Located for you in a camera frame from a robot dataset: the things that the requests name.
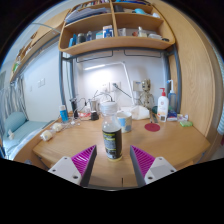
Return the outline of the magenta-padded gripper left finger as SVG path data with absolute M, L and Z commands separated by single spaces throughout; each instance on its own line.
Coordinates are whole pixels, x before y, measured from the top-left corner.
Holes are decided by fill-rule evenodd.
M 63 156 L 49 172 L 76 185 L 87 187 L 96 155 L 97 147 L 93 145 L 73 157 Z

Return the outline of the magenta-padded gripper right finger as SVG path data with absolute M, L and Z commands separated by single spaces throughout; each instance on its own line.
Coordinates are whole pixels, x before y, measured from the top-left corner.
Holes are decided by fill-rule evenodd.
M 139 187 L 176 172 L 164 157 L 153 157 L 136 146 L 130 146 L 130 156 Z

